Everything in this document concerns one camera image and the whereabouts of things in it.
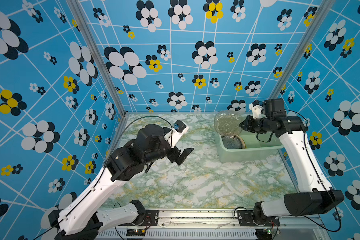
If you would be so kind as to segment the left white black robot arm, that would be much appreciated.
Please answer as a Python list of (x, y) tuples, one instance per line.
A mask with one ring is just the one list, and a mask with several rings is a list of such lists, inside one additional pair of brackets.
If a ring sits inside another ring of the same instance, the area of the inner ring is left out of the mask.
[(189, 126), (178, 120), (172, 128), (149, 124), (137, 137), (112, 152), (98, 176), (66, 208), (52, 211), (48, 218), (55, 240), (94, 240), (99, 233), (123, 224), (138, 224), (146, 209), (139, 200), (111, 210), (100, 210), (109, 196), (135, 175), (148, 171), (157, 160), (168, 158), (182, 165), (193, 148), (176, 146)]

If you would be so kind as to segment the light green plastic bin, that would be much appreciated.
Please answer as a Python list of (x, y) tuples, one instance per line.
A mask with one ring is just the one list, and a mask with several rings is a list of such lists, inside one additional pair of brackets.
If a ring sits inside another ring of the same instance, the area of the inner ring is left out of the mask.
[(245, 149), (226, 149), (222, 142), (223, 136), (215, 133), (215, 143), (220, 162), (230, 163), (264, 160), (283, 148), (282, 143), (275, 136), (272, 136), (269, 142), (265, 142), (271, 136), (270, 133), (257, 136), (254, 133), (242, 131), (237, 136), (240, 136), (244, 140), (246, 144)]

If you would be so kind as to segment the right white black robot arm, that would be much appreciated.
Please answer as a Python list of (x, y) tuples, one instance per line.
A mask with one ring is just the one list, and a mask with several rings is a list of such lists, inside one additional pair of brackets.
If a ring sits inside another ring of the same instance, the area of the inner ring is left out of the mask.
[(298, 182), (298, 193), (254, 206), (254, 220), (263, 225), (271, 217), (325, 214), (344, 201), (342, 191), (334, 190), (325, 178), (299, 116), (288, 116), (283, 99), (271, 99), (250, 104), (252, 115), (240, 127), (255, 134), (271, 133), (287, 151)]

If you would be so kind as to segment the greenish glass plate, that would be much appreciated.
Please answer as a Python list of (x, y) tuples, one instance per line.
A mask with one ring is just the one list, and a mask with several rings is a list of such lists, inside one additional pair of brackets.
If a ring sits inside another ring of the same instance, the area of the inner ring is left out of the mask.
[(236, 136), (243, 130), (239, 124), (242, 122), (242, 116), (234, 111), (222, 111), (215, 115), (214, 127), (221, 136)]

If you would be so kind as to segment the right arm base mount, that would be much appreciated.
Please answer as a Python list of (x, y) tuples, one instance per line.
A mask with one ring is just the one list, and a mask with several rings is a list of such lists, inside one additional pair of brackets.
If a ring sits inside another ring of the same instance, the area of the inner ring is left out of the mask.
[(235, 218), (239, 221), (240, 227), (279, 227), (280, 219), (278, 217), (267, 217), (254, 214), (254, 211), (238, 209), (234, 212)]

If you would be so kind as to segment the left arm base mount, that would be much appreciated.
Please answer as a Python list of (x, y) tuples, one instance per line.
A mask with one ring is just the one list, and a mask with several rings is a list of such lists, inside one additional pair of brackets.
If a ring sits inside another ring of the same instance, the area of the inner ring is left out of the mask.
[(138, 217), (132, 223), (122, 224), (121, 226), (157, 226), (159, 220), (159, 210), (146, 210), (143, 217)]

